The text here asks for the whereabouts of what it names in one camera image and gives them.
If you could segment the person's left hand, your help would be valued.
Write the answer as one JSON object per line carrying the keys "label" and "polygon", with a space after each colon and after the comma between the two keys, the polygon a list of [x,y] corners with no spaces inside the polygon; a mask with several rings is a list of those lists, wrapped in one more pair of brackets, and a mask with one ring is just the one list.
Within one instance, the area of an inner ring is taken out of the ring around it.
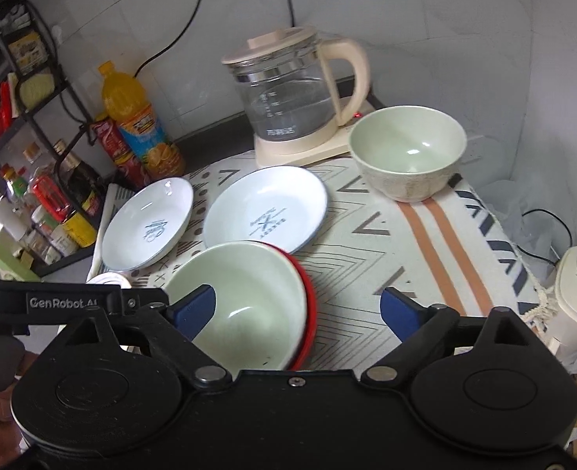
{"label": "person's left hand", "polygon": [[15,461],[22,453],[21,442],[23,436],[11,413],[11,399],[15,386],[21,377],[39,357],[37,353],[27,351],[21,364],[14,371],[12,383],[0,392],[0,468],[6,467]]}

